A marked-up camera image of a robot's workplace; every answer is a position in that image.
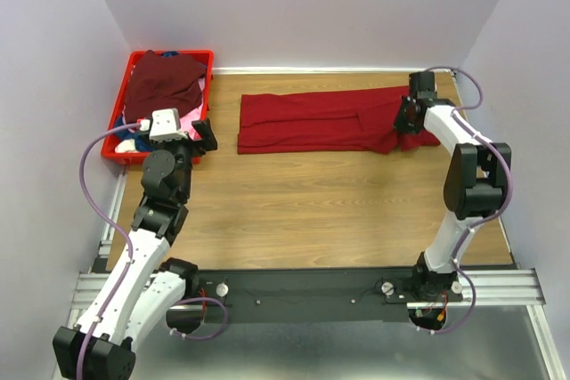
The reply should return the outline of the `red t-shirt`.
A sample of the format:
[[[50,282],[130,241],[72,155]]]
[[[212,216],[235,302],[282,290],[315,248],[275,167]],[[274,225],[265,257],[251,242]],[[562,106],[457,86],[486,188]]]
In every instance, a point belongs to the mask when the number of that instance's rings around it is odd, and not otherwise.
[[[371,151],[386,155],[437,147],[427,132],[394,129],[404,86],[277,95],[244,94],[237,153]]]

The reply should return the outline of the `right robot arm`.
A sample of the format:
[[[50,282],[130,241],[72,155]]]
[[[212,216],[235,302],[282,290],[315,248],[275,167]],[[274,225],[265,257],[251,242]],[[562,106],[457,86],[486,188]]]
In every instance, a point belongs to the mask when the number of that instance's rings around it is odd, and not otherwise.
[[[409,75],[394,128],[399,134],[433,134],[450,154],[443,189],[446,214],[432,244],[420,254],[411,276],[391,289],[400,301],[431,302],[458,295],[460,260],[483,224],[502,215],[512,198],[512,151],[493,142],[461,115],[463,107],[440,98],[434,70]]]

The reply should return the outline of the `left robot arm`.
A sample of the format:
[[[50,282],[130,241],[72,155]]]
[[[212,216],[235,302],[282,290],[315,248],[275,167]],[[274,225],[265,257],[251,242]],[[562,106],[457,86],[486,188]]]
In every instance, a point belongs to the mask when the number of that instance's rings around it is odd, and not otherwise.
[[[188,215],[192,160],[217,148],[208,119],[192,125],[196,140],[181,129],[174,109],[134,124],[154,148],[142,164],[142,199],[99,294],[73,327],[54,335],[62,377],[128,379],[138,347],[173,306],[196,306],[199,320],[208,307],[223,306],[206,296],[195,264],[165,257]]]

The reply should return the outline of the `pink t-shirt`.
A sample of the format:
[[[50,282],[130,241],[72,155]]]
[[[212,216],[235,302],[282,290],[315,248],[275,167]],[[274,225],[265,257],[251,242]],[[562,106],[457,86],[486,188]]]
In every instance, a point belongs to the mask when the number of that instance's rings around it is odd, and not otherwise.
[[[192,123],[194,121],[201,120],[201,113],[204,107],[204,90],[206,86],[206,78],[200,78],[198,80],[198,84],[200,89],[199,106],[180,118],[181,129],[185,131],[192,140],[195,140],[199,136]]]

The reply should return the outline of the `navy blue t-shirt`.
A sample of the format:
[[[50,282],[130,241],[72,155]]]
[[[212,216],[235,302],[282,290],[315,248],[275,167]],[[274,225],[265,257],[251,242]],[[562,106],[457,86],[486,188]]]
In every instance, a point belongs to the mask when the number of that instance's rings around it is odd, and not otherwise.
[[[163,52],[160,56],[169,58],[179,54],[180,53],[178,51],[166,51]],[[125,125],[125,124],[126,124],[125,115],[124,113],[121,113],[114,127],[119,127],[120,125]],[[133,129],[129,128],[127,130],[120,131],[118,133],[115,133],[115,135],[118,137],[119,142],[127,139],[134,139],[137,151],[133,153],[143,153],[143,152],[152,151],[152,146],[149,145],[149,143],[145,142],[145,140],[140,135],[138,135],[137,131],[134,128]]]

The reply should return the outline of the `white garment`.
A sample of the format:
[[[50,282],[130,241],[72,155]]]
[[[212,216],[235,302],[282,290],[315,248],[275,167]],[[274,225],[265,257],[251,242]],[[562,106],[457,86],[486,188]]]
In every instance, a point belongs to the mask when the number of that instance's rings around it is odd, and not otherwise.
[[[123,153],[133,153],[136,152],[136,144],[134,139],[127,139],[127,140],[123,140],[121,141],[114,149],[114,151],[118,154],[123,154]]]

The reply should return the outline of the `maroon t-shirt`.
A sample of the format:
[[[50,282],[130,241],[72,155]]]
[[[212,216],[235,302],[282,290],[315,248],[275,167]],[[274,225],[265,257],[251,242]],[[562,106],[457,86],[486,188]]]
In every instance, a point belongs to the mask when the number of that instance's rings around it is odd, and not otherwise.
[[[134,123],[160,109],[177,109],[181,117],[188,114],[202,103],[200,80],[206,75],[207,67],[189,54],[145,52],[126,86],[125,121]]]

